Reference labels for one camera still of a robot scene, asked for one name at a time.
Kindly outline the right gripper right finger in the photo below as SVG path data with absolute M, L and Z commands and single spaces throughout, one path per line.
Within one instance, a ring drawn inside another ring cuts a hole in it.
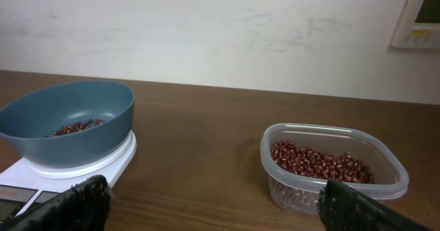
M 320 191 L 317 211 L 326 231 L 430 231 L 335 180 Z

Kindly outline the white digital kitchen scale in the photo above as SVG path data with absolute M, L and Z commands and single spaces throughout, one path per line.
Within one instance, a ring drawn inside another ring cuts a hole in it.
M 130 131 L 119 147 L 107 156 L 82 166 L 49 168 L 20 159 L 1 173 L 1 222 L 38 206 L 94 175 L 106 177 L 113 187 L 137 148 Z

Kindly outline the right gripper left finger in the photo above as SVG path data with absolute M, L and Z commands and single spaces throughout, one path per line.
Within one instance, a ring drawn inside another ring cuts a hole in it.
M 103 231 L 113 203 L 107 179 L 94 175 L 1 224 L 2 231 Z

